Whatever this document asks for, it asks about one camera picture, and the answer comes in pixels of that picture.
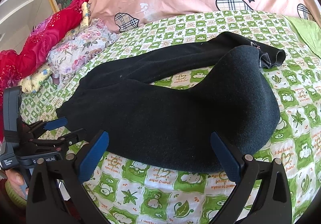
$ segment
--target metal pin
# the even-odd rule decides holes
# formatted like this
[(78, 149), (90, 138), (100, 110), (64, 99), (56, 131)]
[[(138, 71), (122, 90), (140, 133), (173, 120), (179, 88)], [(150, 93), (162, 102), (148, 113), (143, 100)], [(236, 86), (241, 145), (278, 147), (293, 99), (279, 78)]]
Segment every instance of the metal pin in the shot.
[(279, 158), (276, 158), (274, 161), (276, 164), (279, 164), (279, 165), (281, 165), (281, 163), (282, 163), (282, 161)]
[(253, 156), (250, 155), (250, 154), (246, 154), (246, 155), (244, 156), (244, 158), (245, 158), (245, 160), (247, 160), (247, 161), (252, 161), (252, 160), (253, 160)]
[(39, 158), (39, 159), (37, 160), (37, 163), (38, 163), (38, 164), (42, 164), (42, 163), (44, 163), (44, 161), (45, 161), (44, 158)]
[(75, 155), (74, 155), (73, 153), (69, 153), (69, 154), (66, 155), (66, 159), (67, 159), (68, 161), (71, 161), (71, 160), (73, 160), (74, 158), (75, 158)]

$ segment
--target green patterned fabric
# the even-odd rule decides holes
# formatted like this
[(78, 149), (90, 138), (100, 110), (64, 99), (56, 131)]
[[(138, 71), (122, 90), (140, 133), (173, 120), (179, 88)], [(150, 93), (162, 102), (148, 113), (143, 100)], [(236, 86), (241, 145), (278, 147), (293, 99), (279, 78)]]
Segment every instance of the green patterned fabric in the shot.
[[(281, 67), (262, 71), (277, 98), (281, 118), (273, 136), (255, 158), (281, 158), (290, 184), (293, 221), (297, 220), (321, 186), (321, 62), (298, 41), (283, 16), (247, 10), (197, 13), (162, 19), (125, 32), (62, 90), (57, 91), (48, 79), (38, 93), (24, 94), (22, 117), (27, 123), (55, 119), (55, 109), (70, 98), (79, 80), (101, 63), (175, 44), (207, 41), (223, 31), (284, 49), (287, 54)], [(154, 84), (186, 89), (199, 83), (211, 68), (182, 72)], [(44, 138), (67, 132), (60, 128)], [(71, 151), (76, 153), (81, 145), (72, 146)], [(224, 204), (235, 183), (224, 172), (192, 174), (106, 152), (84, 185), (111, 223), (206, 224)], [(241, 218), (249, 212), (258, 188), (259, 182)]]

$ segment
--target red sequined cloth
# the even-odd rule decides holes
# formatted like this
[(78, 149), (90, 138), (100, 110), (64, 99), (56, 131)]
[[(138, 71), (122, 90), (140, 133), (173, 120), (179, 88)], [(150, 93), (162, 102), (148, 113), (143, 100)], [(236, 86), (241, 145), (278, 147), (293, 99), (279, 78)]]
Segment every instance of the red sequined cloth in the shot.
[(3, 90), (16, 86), (46, 61), (51, 48), (79, 25), (82, 20), (81, 4), (88, 1), (73, 0), (67, 8), (40, 23), (27, 38), (20, 54), (14, 50), (0, 52), (0, 143), (3, 141)]

